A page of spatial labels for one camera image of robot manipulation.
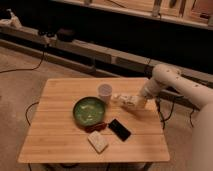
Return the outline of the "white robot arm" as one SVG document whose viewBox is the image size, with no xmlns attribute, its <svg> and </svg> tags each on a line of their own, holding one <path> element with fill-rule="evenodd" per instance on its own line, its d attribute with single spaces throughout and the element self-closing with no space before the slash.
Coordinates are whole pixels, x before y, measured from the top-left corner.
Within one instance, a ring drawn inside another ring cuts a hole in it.
<svg viewBox="0 0 213 171">
<path fill-rule="evenodd" d="M 167 87 L 174 88 L 199 109 L 187 171 L 213 171 L 213 89 L 182 77 L 178 68 L 157 64 L 139 96 L 152 99 Z"/>
</svg>

